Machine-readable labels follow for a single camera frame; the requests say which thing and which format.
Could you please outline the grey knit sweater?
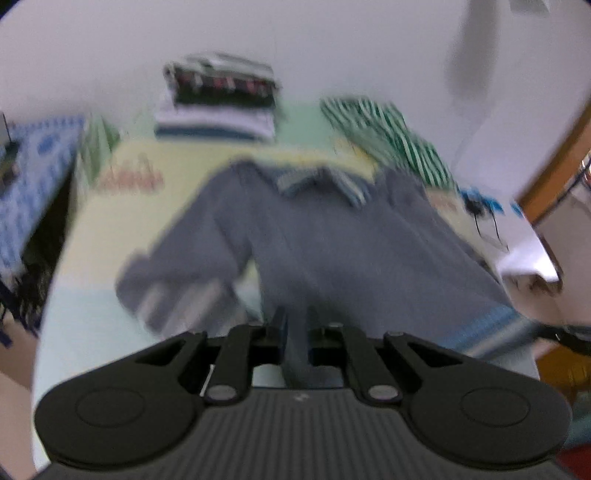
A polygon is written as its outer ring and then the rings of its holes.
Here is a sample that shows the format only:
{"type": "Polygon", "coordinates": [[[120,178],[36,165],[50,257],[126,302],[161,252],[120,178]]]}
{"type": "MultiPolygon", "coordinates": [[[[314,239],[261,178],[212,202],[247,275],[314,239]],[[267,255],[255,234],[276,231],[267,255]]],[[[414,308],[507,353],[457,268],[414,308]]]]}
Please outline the grey knit sweater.
{"type": "Polygon", "coordinates": [[[249,264],[264,316],[287,311],[283,376],[295,388],[341,381],[308,364],[315,324],[339,322],[371,338],[400,331],[465,354],[505,328],[531,327],[423,186],[400,171],[368,181],[332,167],[232,163],[130,260],[116,294],[161,336],[217,335],[249,264]]]}

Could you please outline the black power adapter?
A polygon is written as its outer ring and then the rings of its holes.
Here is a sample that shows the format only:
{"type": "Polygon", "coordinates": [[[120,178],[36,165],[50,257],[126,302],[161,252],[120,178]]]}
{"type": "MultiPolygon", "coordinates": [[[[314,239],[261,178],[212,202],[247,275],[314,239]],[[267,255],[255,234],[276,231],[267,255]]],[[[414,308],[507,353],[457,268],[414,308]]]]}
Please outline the black power adapter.
{"type": "Polygon", "coordinates": [[[484,203],[480,199],[465,196],[464,203],[467,212],[470,213],[473,217],[478,218],[485,215],[486,208],[484,203]]]}

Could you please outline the blue plastic object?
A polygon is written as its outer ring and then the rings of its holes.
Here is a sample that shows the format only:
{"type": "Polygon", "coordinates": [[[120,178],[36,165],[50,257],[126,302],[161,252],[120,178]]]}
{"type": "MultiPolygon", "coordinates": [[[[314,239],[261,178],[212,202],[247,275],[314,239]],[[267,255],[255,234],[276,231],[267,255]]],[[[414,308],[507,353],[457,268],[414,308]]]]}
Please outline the blue plastic object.
{"type": "Polygon", "coordinates": [[[461,194],[463,200],[465,196],[480,199],[485,205],[486,212],[500,215],[508,215],[510,212],[512,212],[518,218],[524,217],[521,207],[515,201],[502,203],[498,198],[486,193],[482,193],[476,187],[460,188],[459,193],[461,194]]]}

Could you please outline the yellow baby blanket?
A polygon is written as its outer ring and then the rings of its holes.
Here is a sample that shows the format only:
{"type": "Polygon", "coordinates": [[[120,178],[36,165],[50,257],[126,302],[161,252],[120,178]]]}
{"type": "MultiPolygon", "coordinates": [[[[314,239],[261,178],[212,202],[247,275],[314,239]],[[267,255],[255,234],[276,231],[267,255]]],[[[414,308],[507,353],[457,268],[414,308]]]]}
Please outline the yellow baby blanket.
{"type": "Polygon", "coordinates": [[[34,401],[71,377],[155,343],[116,299],[117,275],[132,253],[158,238],[213,171],[237,156],[332,163],[363,176],[376,168],[314,106],[288,107],[273,144],[162,140],[146,119],[138,119],[73,222],[43,317],[34,401]]]}

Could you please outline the green white striped garment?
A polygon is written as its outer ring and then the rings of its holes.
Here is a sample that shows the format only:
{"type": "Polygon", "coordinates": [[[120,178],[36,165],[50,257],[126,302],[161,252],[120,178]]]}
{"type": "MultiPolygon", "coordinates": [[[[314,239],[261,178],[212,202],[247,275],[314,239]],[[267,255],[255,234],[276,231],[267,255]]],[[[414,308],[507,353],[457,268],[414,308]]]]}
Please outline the green white striped garment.
{"type": "Polygon", "coordinates": [[[401,169],[431,188],[457,189],[452,172],[435,146],[415,133],[392,103],[368,97],[325,97],[320,101],[329,124],[384,168],[401,169]]]}

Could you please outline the blue folded garment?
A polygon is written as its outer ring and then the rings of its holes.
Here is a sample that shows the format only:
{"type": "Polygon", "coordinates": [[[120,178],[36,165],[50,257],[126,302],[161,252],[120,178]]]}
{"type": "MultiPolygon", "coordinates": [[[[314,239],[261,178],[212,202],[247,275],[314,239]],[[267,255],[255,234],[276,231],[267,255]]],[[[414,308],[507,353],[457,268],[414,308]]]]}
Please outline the blue folded garment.
{"type": "Polygon", "coordinates": [[[224,129],[218,127],[156,127],[154,135],[160,137],[189,137],[200,139],[221,139],[221,140],[239,140],[239,141],[264,141],[250,133],[224,129]]]}

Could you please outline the white folded garment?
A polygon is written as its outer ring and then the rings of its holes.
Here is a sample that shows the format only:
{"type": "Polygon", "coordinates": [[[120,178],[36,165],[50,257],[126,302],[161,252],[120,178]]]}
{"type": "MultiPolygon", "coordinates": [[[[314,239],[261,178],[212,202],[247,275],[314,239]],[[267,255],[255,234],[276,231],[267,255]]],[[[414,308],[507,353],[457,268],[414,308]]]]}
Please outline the white folded garment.
{"type": "Polygon", "coordinates": [[[221,128],[262,139],[276,135],[273,109],[175,104],[169,90],[162,93],[154,120],[161,127],[221,128]]]}

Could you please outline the dark green folded garment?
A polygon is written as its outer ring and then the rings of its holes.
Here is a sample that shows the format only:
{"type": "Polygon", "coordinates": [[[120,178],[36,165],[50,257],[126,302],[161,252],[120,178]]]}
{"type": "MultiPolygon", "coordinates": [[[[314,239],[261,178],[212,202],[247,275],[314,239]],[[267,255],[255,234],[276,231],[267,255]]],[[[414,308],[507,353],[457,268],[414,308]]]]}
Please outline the dark green folded garment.
{"type": "Polygon", "coordinates": [[[205,89],[197,92],[178,90],[173,95],[175,104],[235,106],[241,108],[273,108],[276,106],[273,95],[260,96],[240,91],[205,89]]]}

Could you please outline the red plaid folded shirt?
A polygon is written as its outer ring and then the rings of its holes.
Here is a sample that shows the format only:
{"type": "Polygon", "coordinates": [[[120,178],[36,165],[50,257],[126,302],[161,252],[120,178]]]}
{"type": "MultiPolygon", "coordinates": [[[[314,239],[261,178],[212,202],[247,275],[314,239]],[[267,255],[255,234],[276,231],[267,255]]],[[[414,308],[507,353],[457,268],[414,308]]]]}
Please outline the red plaid folded shirt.
{"type": "Polygon", "coordinates": [[[178,91],[197,93],[228,93],[270,96],[276,92],[276,83],[260,78],[235,76],[207,76],[181,73],[174,77],[178,91]]]}

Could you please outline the blue patterned cloth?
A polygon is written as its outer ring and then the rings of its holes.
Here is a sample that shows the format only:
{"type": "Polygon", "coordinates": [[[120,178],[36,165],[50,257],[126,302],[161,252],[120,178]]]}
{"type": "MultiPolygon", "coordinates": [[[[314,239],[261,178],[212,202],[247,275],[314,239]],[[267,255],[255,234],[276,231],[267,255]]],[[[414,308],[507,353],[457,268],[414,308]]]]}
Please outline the blue patterned cloth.
{"type": "Polygon", "coordinates": [[[18,176],[1,196],[1,273],[15,275],[26,246],[69,175],[86,127],[83,115],[15,124],[18,176]]]}

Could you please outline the dark green striped folded shirt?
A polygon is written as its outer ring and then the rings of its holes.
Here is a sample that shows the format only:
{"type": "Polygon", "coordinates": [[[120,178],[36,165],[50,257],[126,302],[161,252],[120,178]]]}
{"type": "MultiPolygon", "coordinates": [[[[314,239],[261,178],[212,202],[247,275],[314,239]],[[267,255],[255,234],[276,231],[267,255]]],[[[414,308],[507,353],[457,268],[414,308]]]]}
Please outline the dark green striped folded shirt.
{"type": "Polygon", "coordinates": [[[276,75],[270,65],[226,53],[197,53],[170,61],[163,67],[164,79],[171,83],[173,75],[179,71],[195,72],[207,76],[233,76],[263,80],[276,85],[276,75]]]}

